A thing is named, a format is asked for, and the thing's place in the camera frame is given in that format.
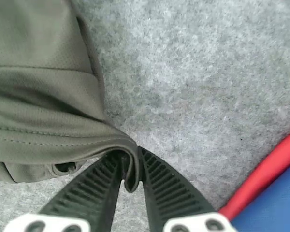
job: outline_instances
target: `olive green fabric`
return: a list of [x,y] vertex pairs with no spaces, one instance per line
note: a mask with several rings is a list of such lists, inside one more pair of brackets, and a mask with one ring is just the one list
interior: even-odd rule
[[99,64],[73,7],[0,0],[0,180],[66,175],[112,150],[130,155],[138,177],[137,146],[104,113]]

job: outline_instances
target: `carpet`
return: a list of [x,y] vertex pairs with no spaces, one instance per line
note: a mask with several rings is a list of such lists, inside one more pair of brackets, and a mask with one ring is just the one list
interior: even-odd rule
[[[216,209],[290,133],[290,0],[74,3],[99,55],[114,124]],[[72,178],[0,182],[0,231]],[[143,190],[121,188],[112,231],[136,230],[149,231]]]

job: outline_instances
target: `floor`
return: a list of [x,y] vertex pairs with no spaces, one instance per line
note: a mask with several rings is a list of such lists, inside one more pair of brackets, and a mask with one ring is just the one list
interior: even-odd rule
[[[290,133],[290,0],[75,0],[114,124],[218,209]],[[0,182],[0,231],[72,176]],[[113,232],[147,232],[143,190],[122,188]]]

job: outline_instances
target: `red trim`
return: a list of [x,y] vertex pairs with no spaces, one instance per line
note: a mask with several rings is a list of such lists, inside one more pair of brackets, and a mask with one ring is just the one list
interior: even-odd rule
[[232,220],[290,166],[290,135],[259,164],[220,213]]

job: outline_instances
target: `screw hole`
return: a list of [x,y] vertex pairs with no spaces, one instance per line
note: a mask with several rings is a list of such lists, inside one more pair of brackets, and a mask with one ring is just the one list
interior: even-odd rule
[[25,232],[42,232],[45,228],[45,223],[42,221],[35,221],[27,226]]
[[217,220],[209,220],[206,222],[206,226],[210,231],[222,231],[223,225]]
[[171,232],[190,232],[190,231],[184,225],[176,225],[172,227]]
[[79,226],[71,225],[65,228],[63,232],[82,232],[82,230]]

